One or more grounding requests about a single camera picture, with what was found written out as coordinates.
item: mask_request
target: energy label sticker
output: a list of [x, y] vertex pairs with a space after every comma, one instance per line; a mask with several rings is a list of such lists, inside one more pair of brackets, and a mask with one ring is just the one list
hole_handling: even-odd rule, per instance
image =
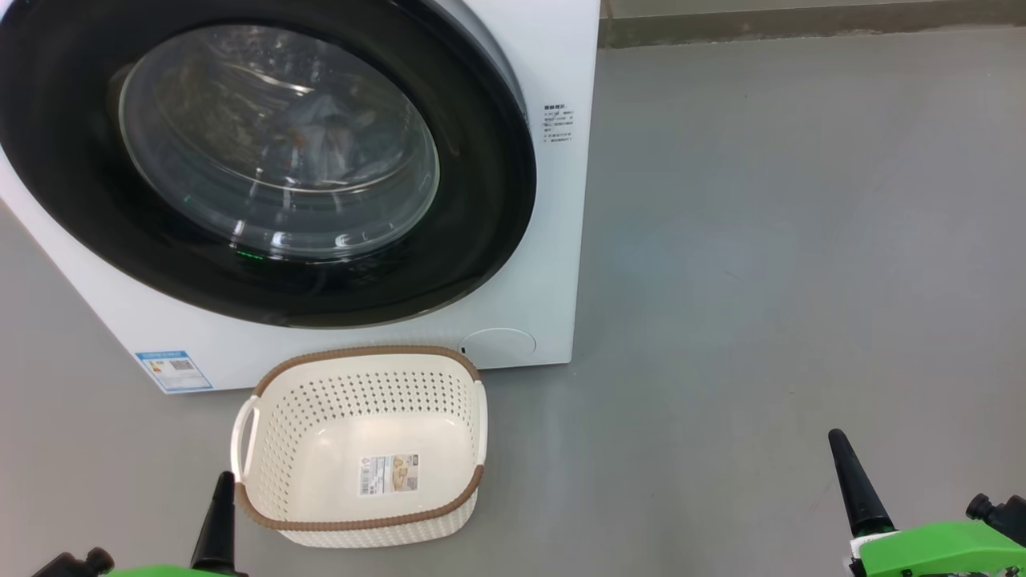
[[213, 388], [186, 351], [137, 352], [135, 356], [165, 392]]

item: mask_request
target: white plastic basket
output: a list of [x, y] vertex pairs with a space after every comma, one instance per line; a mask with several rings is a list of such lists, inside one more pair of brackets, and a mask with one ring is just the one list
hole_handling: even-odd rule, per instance
[[474, 511], [487, 429], [477, 371], [449, 349], [295, 357], [261, 381], [235, 419], [236, 502], [312, 547], [445, 537]]

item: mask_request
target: wall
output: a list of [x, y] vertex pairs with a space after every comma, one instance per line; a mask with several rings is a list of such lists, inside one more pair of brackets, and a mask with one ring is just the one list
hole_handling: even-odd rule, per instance
[[896, 1], [924, 2], [931, 0], [602, 0], [602, 13], [607, 17], [628, 18], [705, 12], [772, 10], [776, 8], [890, 4], [896, 3]]

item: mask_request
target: product label sticker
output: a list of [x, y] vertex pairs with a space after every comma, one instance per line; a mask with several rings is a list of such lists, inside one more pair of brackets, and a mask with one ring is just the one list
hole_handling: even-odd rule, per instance
[[360, 459], [360, 497], [417, 491], [420, 455], [390, 455]]
[[566, 143], [574, 139], [574, 111], [565, 104], [547, 104], [542, 113], [542, 142]]
[[188, 392], [212, 389], [213, 385], [196, 368], [186, 351], [137, 352], [143, 363], [164, 392]]

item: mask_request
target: white washing machine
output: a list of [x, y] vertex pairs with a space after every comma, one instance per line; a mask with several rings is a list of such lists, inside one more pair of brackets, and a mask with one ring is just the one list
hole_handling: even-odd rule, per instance
[[0, 0], [0, 197], [166, 392], [567, 362], [598, 0]]

